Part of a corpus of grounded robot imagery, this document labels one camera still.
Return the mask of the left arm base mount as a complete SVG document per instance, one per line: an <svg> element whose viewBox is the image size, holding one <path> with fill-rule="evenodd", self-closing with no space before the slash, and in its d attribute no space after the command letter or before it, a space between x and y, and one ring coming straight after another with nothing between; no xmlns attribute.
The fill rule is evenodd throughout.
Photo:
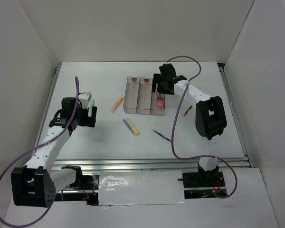
<svg viewBox="0 0 285 228"><path fill-rule="evenodd" d="M67 185L57 193L55 201L81 201L90 206L98 206L99 175L84 175L79 185Z"/></svg>

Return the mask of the orange pink highlighter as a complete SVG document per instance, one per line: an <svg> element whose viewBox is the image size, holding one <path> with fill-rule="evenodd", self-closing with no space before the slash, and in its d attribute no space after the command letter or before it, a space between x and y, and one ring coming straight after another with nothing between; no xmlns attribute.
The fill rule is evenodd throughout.
<svg viewBox="0 0 285 228"><path fill-rule="evenodd" d="M114 103L114 105L111 107L110 112L111 112L111 113L114 113L114 112L116 111L116 109L119 107L119 105L122 103L123 100L124 100L124 99L123 99L122 96L119 97L119 98L116 100L116 102Z"/></svg>

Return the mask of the pink capped pen bundle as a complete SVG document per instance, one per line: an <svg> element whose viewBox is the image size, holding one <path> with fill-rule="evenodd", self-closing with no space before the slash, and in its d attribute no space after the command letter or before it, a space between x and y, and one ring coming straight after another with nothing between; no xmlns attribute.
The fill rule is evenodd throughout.
<svg viewBox="0 0 285 228"><path fill-rule="evenodd" d="M158 109L162 110L164 108L164 98L161 93L157 93L156 106Z"/></svg>

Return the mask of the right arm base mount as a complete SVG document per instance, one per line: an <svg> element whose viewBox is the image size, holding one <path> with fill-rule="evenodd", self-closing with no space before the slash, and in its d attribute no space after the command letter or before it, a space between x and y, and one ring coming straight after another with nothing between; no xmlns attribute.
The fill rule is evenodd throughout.
<svg viewBox="0 0 285 228"><path fill-rule="evenodd" d="M187 172L182 174L178 181L183 182L185 188L222 188L225 187L223 173L217 166L211 171L204 171L198 165L197 172Z"/></svg>

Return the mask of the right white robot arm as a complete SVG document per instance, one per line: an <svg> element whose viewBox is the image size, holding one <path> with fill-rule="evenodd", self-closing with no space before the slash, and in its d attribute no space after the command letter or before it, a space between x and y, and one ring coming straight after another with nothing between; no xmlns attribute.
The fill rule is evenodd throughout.
<svg viewBox="0 0 285 228"><path fill-rule="evenodd" d="M171 149L173 155L179 160L191 160L199 158L198 181L202 186L209 186L214 177L218 175L219 165L218 145L220 136L227 126L227 119L223 101L219 96L210 96L197 87L183 75L177 75L172 64L163 64L159 67L160 72L153 75L152 91L165 95L180 95L171 131ZM195 106L195 128L198 134L204 139L204 155L181 158L176 154L174 148L174 134L179 112L183 101Z"/></svg>

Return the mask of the green highlighter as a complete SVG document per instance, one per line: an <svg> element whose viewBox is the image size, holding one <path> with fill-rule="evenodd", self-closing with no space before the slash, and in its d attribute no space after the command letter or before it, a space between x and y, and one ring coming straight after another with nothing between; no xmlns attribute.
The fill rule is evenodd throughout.
<svg viewBox="0 0 285 228"><path fill-rule="evenodd" d="M91 99L89 102L89 108L92 109L95 106L95 100Z"/></svg>

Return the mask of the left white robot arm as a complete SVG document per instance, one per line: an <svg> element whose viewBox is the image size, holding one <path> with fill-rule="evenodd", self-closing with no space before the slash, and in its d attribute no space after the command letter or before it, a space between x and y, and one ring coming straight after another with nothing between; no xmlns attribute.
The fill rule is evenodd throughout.
<svg viewBox="0 0 285 228"><path fill-rule="evenodd" d="M44 146L37 149L23 167L14 168L11 173L15 205L49 208L56 194L65 187L77 190L84 185L80 167L65 165L59 171L52 171L52 166L78 126L95 126L96 113L91 93L82 92L78 98L62 99L61 109L49 123Z"/></svg>

